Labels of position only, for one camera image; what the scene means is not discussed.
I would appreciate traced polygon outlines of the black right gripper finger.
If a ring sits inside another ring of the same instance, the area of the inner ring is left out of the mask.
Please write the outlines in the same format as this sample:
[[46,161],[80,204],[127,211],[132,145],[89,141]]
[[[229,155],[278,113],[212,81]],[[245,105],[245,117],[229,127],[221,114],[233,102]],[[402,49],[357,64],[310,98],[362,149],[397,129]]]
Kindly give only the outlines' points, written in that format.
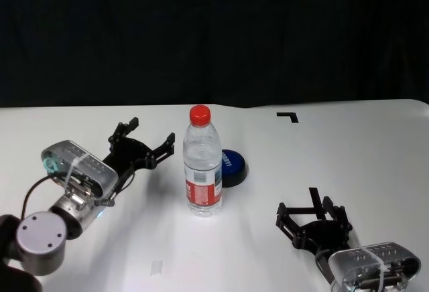
[[322,201],[322,207],[331,216],[332,220],[339,225],[339,228],[346,236],[352,231],[353,227],[349,222],[344,206],[335,206],[332,200],[328,196],[325,196]]
[[291,218],[291,215],[303,215],[307,208],[289,208],[283,202],[279,203],[275,225],[291,240],[296,249],[303,249],[305,239],[302,237],[302,228]]

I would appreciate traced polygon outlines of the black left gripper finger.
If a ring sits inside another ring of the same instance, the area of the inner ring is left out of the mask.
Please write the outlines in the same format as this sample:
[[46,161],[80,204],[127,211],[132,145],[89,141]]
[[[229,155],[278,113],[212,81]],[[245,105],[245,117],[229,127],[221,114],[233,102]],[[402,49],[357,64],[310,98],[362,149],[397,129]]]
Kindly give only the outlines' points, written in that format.
[[146,169],[155,169],[159,163],[174,154],[175,133],[170,133],[167,139],[156,149],[150,149],[145,155]]
[[108,138],[110,148],[113,149],[117,142],[126,138],[130,132],[134,131],[139,126],[139,119],[133,117],[128,123],[119,122],[113,134]]

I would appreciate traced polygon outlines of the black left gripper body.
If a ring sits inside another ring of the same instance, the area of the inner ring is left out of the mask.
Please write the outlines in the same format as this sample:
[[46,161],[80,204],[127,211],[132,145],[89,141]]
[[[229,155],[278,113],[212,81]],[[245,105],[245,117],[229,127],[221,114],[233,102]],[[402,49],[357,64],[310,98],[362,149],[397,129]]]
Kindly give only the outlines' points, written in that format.
[[148,146],[131,138],[123,138],[117,142],[103,163],[113,169],[118,180],[116,186],[123,186],[128,178],[137,170],[145,169],[145,155],[150,150]]

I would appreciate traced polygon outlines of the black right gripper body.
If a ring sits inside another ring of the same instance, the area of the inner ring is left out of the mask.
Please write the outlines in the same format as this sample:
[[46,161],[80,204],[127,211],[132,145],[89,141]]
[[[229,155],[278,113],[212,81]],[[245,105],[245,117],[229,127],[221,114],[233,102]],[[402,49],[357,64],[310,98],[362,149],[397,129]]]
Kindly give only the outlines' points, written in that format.
[[318,220],[301,227],[300,249],[316,254],[328,250],[331,254],[350,249],[349,233],[353,227],[350,223],[342,224],[334,220]]

